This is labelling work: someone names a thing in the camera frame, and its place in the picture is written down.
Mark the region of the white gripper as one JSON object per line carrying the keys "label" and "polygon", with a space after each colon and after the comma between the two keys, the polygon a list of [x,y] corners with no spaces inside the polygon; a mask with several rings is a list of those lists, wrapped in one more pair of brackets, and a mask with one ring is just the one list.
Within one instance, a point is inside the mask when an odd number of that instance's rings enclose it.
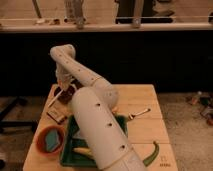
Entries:
{"label": "white gripper", "polygon": [[71,85],[71,82],[74,80],[74,77],[64,69],[56,70],[56,78],[57,83],[62,90],[67,90]]}

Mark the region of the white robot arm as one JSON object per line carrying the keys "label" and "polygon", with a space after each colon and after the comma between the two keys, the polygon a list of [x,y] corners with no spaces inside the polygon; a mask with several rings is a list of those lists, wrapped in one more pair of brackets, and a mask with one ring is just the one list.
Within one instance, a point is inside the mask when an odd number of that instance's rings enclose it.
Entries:
{"label": "white robot arm", "polygon": [[117,89],[104,77],[76,61],[72,45],[52,47],[50,55],[56,62],[61,83],[71,75],[82,85],[68,106],[98,169],[146,171],[143,161],[112,114],[118,101]]}

